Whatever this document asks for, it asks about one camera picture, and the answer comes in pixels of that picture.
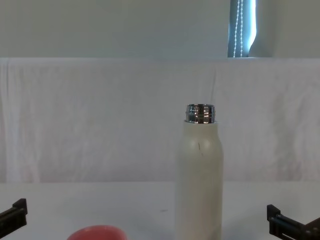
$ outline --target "black clamp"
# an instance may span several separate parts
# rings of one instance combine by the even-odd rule
[[[21,198],[12,208],[0,213],[0,239],[27,225],[27,201]]]
[[[281,214],[273,205],[266,207],[269,233],[282,240],[320,240],[320,218],[304,225]]]

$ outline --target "bottle neck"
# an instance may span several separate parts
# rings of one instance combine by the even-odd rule
[[[183,122],[183,133],[185,135],[192,136],[211,136],[215,137],[218,135],[218,124],[207,123],[207,124],[198,124],[191,122]]]

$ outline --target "window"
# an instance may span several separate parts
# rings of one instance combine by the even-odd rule
[[[256,0],[231,0],[228,58],[248,57],[256,34]]]

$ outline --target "white cloth backdrop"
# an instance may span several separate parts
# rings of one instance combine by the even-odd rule
[[[320,60],[0,60],[0,181],[174,179],[186,104],[216,105],[226,180],[320,180]]]

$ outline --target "metal bottle rim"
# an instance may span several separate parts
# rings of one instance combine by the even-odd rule
[[[216,108],[211,104],[189,104],[185,111],[185,121],[194,124],[213,124]]]

